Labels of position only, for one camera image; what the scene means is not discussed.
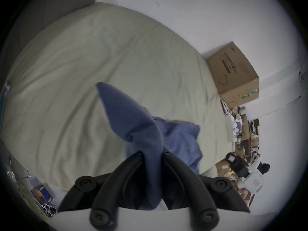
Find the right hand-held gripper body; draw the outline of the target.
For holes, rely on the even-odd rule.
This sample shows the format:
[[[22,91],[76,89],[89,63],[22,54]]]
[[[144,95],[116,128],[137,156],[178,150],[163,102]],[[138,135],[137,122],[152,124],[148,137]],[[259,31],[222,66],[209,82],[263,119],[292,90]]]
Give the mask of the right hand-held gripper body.
[[[256,194],[264,186],[263,175],[269,171],[270,165],[261,161],[250,161],[247,169],[249,175],[241,178],[241,188],[245,188],[251,194]]]

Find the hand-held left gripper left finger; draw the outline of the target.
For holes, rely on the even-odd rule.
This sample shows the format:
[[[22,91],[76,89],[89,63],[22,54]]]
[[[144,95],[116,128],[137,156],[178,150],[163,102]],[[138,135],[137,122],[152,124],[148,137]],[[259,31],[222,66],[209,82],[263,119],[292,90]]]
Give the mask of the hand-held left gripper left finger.
[[[112,173],[81,176],[63,198],[58,213],[90,207],[89,221],[94,228],[116,228],[119,203],[128,181],[144,167],[144,155],[136,152]]]

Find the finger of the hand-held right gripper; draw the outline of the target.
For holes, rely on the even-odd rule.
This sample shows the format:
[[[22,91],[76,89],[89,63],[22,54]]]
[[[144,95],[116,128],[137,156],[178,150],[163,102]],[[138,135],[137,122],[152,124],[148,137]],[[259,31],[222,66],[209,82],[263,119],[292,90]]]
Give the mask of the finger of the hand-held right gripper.
[[[238,177],[248,176],[248,164],[241,157],[230,152],[226,155],[226,160]]]

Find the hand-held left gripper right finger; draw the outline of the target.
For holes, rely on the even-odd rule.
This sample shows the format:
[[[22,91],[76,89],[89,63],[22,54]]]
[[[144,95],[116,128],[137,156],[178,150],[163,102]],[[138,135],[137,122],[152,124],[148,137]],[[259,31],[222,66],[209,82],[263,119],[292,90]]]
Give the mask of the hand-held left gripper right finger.
[[[188,207],[192,229],[214,229],[219,223],[217,209],[250,213],[229,179],[197,175],[166,148],[161,169],[163,200],[169,210]]]

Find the person's right hand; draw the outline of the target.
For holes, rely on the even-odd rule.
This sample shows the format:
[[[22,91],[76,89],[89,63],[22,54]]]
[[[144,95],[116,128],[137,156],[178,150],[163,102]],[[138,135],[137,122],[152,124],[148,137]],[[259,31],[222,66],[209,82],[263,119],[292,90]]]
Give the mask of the person's right hand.
[[[245,204],[250,208],[253,199],[255,197],[255,194],[250,193],[247,189],[245,188],[239,188],[237,192],[241,195],[242,199],[244,200]]]

